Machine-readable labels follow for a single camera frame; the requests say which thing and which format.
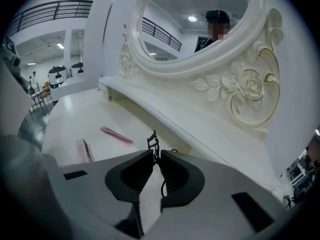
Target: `round ceiling light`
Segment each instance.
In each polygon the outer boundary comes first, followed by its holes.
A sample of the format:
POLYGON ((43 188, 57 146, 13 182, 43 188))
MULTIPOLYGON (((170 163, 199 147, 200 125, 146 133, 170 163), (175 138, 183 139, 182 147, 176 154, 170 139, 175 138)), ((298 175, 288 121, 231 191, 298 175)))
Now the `round ceiling light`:
POLYGON ((197 18, 196 18, 196 17, 193 17, 193 16, 190 16, 188 19, 189 19, 189 21, 191 21, 191 22, 196 22, 196 21, 197 21, 197 18))

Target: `ornate mirror frame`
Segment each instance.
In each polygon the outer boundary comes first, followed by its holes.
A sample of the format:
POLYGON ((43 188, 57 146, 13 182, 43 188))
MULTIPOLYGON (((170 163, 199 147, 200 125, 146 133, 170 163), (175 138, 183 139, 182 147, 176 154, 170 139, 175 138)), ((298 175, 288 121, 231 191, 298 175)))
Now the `ornate mirror frame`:
POLYGON ((242 19, 225 40, 218 40, 191 57, 163 62, 149 57, 139 40, 148 1, 135 0, 128 28, 125 25, 120 75, 127 78, 142 71, 157 81, 185 81, 194 91, 203 93, 208 103, 221 106, 223 101, 228 121, 258 139, 264 138, 268 134, 266 122, 280 96, 275 54, 275 45, 283 39, 279 11, 269 9, 267 0, 247 0, 242 19))

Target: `black shirt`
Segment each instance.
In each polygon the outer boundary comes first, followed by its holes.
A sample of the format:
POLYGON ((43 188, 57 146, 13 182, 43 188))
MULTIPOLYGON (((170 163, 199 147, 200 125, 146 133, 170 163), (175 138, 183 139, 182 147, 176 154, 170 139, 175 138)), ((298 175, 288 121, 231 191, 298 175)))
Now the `black shirt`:
POLYGON ((202 50, 203 48, 206 48, 207 46, 213 44, 215 41, 212 40, 212 38, 209 38, 207 40, 203 40, 202 42, 200 42, 197 47, 195 48, 195 53, 202 50))

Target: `pink comb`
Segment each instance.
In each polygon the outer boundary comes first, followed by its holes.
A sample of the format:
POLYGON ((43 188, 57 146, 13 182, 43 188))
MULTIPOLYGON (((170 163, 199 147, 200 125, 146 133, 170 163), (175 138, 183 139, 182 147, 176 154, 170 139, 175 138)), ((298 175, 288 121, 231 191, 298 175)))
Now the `pink comb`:
POLYGON ((122 135, 119 134, 119 133, 116 133, 115 131, 111 130, 111 129, 108 128, 108 127, 102 126, 102 127, 100 128, 100 130, 103 131, 103 132, 106 133, 106 134, 109 134, 109 135, 111 135, 111 136, 113 136, 113 137, 115 137, 115 138, 123 141, 123 142, 127 142, 127 143, 132 143, 132 142, 133 142, 131 139, 126 138, 125 136, 122 136, 122 135))

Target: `floor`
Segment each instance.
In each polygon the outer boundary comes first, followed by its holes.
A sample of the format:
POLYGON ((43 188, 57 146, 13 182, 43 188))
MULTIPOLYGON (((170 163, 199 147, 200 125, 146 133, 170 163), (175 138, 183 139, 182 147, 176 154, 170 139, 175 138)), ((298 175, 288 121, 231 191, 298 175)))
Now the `floor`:
POLYGON ((49 114, 54 105, 50 97, 44 98, 45 106, 42 104, 31 107, 25 116, 25 123, 18 132, 18 137, 36 145, 40 151, 44 141, 44 135, 49 120, 49 114))

